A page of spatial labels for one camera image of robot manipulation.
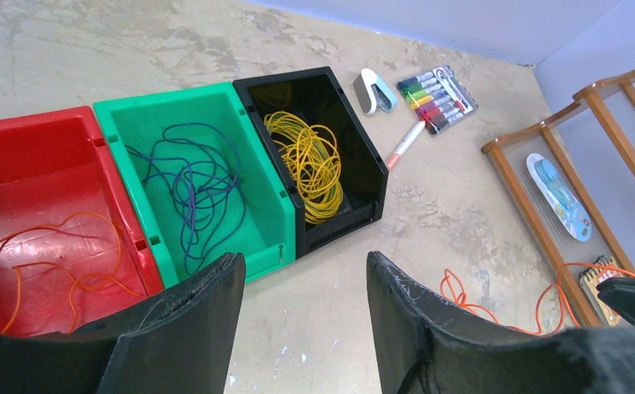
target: white wall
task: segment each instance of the white wall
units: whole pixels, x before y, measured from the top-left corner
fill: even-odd
[[[553,111],[582,87],[635,67],[635,0],[621,2],[535,68]],[[635,116],[620,96],[606,100],[635,145]],[[589,114],[560,128],[578,175],[635,265],[635,179]]]
[[[621,0],[251,1],[507,62],[537,64]]]

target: blue wire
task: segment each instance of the blue wire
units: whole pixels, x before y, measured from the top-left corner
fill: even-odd
[[[235,172],[231,174],[230,169],[224,163],[223,155],[220,150],[207,144],[200,144],[193,140],[175,137],[169,138],[168,131],[187,126],[201,126],[211,129],[220,135],[232,148],[235,155]],[[139,158],[147,162],[146,173],[141,178],[141,185],[145,188],[149,182],[155,178],[161,178],[170,192],[172,205],[176,213],[182,219],[180,227],[180,247],[184,253],[183,266],[187,275],[193,275],[198,272],[204,264],[206,258],[223,242],[230,239],[242,225],[245,214],[247,213],[247,204],[245,198],[239,188],[240,174],[240,155],[238,149],[227,135],[223,134],[216,127],[204,122],[186,122],[166,127],[162,132],[162,138],[151,146],[149,155],[141,153],[139,150],[126,146],[127,153],[134,158]],[[188,145],[198,148],[203,155],[207,157],[204,160],[191,162],[182,157],[156,157],[156,150],[163,144],[179,144]],[[162,171],[156,163],[180,162],[180,170],[178,172]],[[212,166],[211,172],[201,172],[195,170],[195,166]],[[240,201],[243,205],[243,213],[238,221],[237,226],[228,234],[223,236],[219,241],[209,244],[217,232],[221,224],[226,218],[228,209],[228,199],[233,191],[237,191]],[[223,205],[221,217],[216,224],[208,231],[215,222],[216,210]],[[193,247],[200,244],[201,239],[205,237],[204,243],[201,245],[197,254],[192,252]],[[190,269],[190,261],[197,260],[194,269]]]

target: orange cable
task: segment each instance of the orange cable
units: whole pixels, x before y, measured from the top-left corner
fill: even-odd
[[[635,273],[631,273],[631,272],[627,271],[626,269],[622,269],[622,268],[606,267],[604,265],[589,264],[589,263],[565,263],[564,265],[565,266],[581,266],[581,267],[587,267],[587,268],[598,268],[598,269],[607,270],[607,271],[616,271],[618,273],[622,273],[622,274],[627,275],[629,277],[635,278]],[[462,281],[460,281],[460,278],[457,275],[455,275],[448,268],[446,268],[443,271],[443,275],[444,275],[444,277],[441,280],[441,284],[439,285],[439,290],[441,291],[441,295],[443,297],[445,297],[447,300],[450,300],[450,301],[454,302],[459,307],[461,307],[463,309],[466,309],[471,314],[474,314],[474,315],[477,315],[477,316],[479,316],[479,314],[477,314],[476,309],[483,310],[486,314],[488,314],[491,317],[491,319],[494,321],[494,323],[497,323],[497,324],[499,323],[499,319],[488,308],[486,308],[486,307],[484,307],[482,305],[478,305],[478,304],[469,304],[467,302],[467,293],[465,292],[465,287],[463,286]],[[455,279],[455,281],[458,282],[458,286],[460,288],[460,294],[459,295],[456,294],[453,285],[450,283],[450,279],[451,278]],[[450,292],[450,296],[448,296],[447,292],[445,291],[444,285],[447,285],[448,291]],[[542,300],[545,298],[546,294],[552,288],[555,288],[557,290],[557,295],[559,297],[560,320],[559,320],[559,324],[557,325],[557,327],[554,330],[552,330],[549,334],[543,334],[542,333],[542,326],[541,326],[541,323],[540,323],[540,305],[542,303]],[[524,330],[524,329],[522,329],[520,327],[515,327],[515,326],[507,326],[507,327],[508,328],[512,328],[512,329],[514,329],[516,331],[520,331],[520,332],[524,332],[526,334],[530,334],[530,335],[536,335],[536,336],[554,335],[557,332],[559,332],[559,330],[561,330],[561,328],[564,326],[564,309],[566,309],[566,311],[568,312],[569,317],[573,321],[573,324],[575,324],[576,327],[581,327],[581,325],[578,323],[578,320],[576,319],[576,316],[573,314],[573,310],[571,309],[571,305],[569,304],[569,299],[567,298],[566,294],[564,293],[564,291],[561,288],[560,276],[559,276],[559,274],[557,274],[557,282],[556,283],[552,283],[551,285],[549,285],[540,294],[540,297],[537,299],[537,303],[535,305],[535,324],[537,325],[537,331],[531,332],[531,331]]]
[[[25,230],[22,231],[17,231],[14,232],[8,236],[3,237],[2,239],[0,239],[0,252],[3,249],[3,247],[6,246],[6,243],[16,237],[19,236],[20,234],[26,233],[28,231],[33,231],[33,230],[53,230],[53,231],[58,231],[58,228],[60,226],[63,226],[66,222],[68,222],[69,220],[71,220],[73,217],[78,216],[78,215],[92,215],[95,216],[97,218],[101,218],[102,220],[104,220],[105,222],[109,223],[110,226],[112,227],[112,230],[115,232],[115,238],[117,240],[117,262],[115,264],[115,268],[112,270],[112,273],[87,273],[79,278],[75,278],[71,272],[69,272],[69,270],[67,270],[66,268],[64,268],[63,265],[58,264],[58,263],[53,263],[53,262],[48,262],[48,261],[42,261],[42,262],[36,262],[36,263],[26,263],[26,264],[21,264],[21,265],[16,265],[15,267],[13,267],[13,269],[16,270],[16,278],[17,278],[17,288],[16,288],[16,307],[13,309],[13,314],[11,315],[11,318],[9,318],[8,323],[6,324],[6,326],[4,326],[4,328],[1,330],[1,334],[5,334],[8,329],[11,327],[11,325],[16,321],[16,318],[18,316],[18,312],[21,308],[21,302],[22,302],[22,275],[21,275],[21,268],[28,268],[28,267],[32,267],[32,266],[36,266],[36,265],[51,265],[54,268],[59,268],[61,269],[73,282],[74,284],[71,286],[71,289],[69,291],[69,306],[71,307],[71,312],[73,314],[73,321],[71,324],[71,327],[69,329],[68,332],[73,332],[76,328],[76,325],[78,324],[78,311],[74,305],[74,300],[73,300],[73,295],[74,295],[74,290],[79,287],[81,290],[97,290],[102,288],[103,286],[105,286],[105,284],[107,284],[108,282],[114,282],[116,285],[118,285],[119,287],[121,287],[122,289],[124,289],[125,291],[129,292],[130,294],[134,295],[134,296],[141,296],[140,293],[138,293],[137,291],[134,291],[132,289],[130,289],[128,286],[126,286],[125,284],[119,282],[117,279],[114,278],[117,270],[119,269],[120,265],[121,265],[121,259],[122,259],[122,244],[121,244],[121,238],[119,237],[119,231],[117,231],[117,227],[116,225],[108,218],[106,218],[105,216],[103,216],[100,213],[96,213],[96,212],[90,212],[90,211],[79,211],[77,213],[73,213],[72,215],[68,216],[66,219],[64,219],[62,222],[58,223],[58,224],[41,224],[38,226],[32,226],[29,227]],[[98,285],[93,285],[93,286],[86,286],[82,283],[82,281],[88,277],[105,277],[105,279],[100,282]]]

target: white stapler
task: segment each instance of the white stapler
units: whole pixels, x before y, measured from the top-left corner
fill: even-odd
[[[370,68],[361,70],[359,76],[354,80],[354,90],[359,98],[361,110],[366,115],[373,114],[378,108],[389,112],[397,104],[397,97],[392,93],[392,90]]]

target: white marker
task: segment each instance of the white marker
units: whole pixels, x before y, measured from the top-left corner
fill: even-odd
[[[417,137],[422,134],[425,125],[425,121],[417,122],[417,124],[412,127],[412,130],[410,130],[409,133],[407,133],[407,135],[402,139],[402,142],[397,145],[395,151],[387,159],[386,167],[388,170],[391,170],[397,164],[404,152],[407,152],[407,149],[412,146]]]

